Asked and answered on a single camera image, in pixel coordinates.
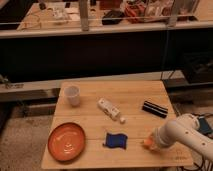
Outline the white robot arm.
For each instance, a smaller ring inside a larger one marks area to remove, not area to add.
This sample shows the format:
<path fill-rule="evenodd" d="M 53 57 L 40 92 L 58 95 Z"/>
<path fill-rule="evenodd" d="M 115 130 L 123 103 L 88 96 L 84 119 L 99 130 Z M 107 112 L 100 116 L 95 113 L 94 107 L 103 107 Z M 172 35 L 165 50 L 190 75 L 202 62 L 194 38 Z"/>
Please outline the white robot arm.
<path fill-rule="evenodd" d="M 169 148 L 179 142 L 213 162 L 213 140 L 199 133 L 199 128 L 196 116 L 184 114 L 155 128 L 149 139 L 157 148 Z"/>

